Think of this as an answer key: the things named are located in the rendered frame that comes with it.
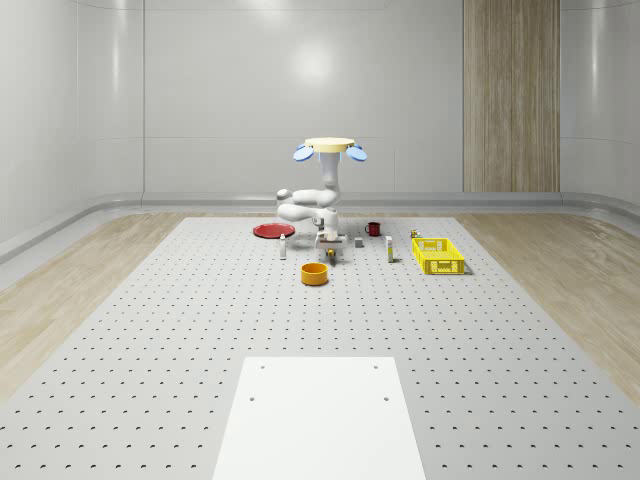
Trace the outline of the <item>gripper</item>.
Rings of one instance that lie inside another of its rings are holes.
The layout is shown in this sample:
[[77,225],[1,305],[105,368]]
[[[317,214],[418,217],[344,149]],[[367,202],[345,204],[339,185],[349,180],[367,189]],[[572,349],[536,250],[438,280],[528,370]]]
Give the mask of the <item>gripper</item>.
[[347,246],[347,236],[338,235],[334,240],[328,240],[324,233],[318,233],[315,239],[315,248],[323,250],[327,256],[335,256],[339,249]]

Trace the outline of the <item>yellow bowl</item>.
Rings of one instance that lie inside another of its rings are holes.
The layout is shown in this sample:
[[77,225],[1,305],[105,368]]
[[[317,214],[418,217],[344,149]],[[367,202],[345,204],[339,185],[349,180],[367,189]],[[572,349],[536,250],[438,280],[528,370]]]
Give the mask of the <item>yellow bowl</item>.
[[301,266],[301,282],[305,285],[320,286],[328,281],[328,267],[323,263],[306,263]]

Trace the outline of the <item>red plate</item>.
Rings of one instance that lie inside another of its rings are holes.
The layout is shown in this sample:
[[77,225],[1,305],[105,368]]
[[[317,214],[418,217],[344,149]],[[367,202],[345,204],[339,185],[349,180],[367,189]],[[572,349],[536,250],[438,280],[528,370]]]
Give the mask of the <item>red plate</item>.
[[264,239],[287,238],[295,234],[295,227],[285,223],[265,223],[254,227],[253,234]]

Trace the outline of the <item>yellow basket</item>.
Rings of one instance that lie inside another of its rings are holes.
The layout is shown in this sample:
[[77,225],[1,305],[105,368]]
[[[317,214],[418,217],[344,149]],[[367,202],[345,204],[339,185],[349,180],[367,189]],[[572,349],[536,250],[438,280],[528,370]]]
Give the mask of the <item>yellow basket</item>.
[[425,274],[463,274],[464,257],[447,238],[413,238],[412,253]]

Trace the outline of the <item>white board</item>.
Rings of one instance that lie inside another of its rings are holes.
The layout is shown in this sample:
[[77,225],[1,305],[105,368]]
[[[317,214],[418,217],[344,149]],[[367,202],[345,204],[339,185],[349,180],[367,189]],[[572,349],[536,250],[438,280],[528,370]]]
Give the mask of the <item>white board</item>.
[[425,480],[394,359],[246,358],[213,480]]

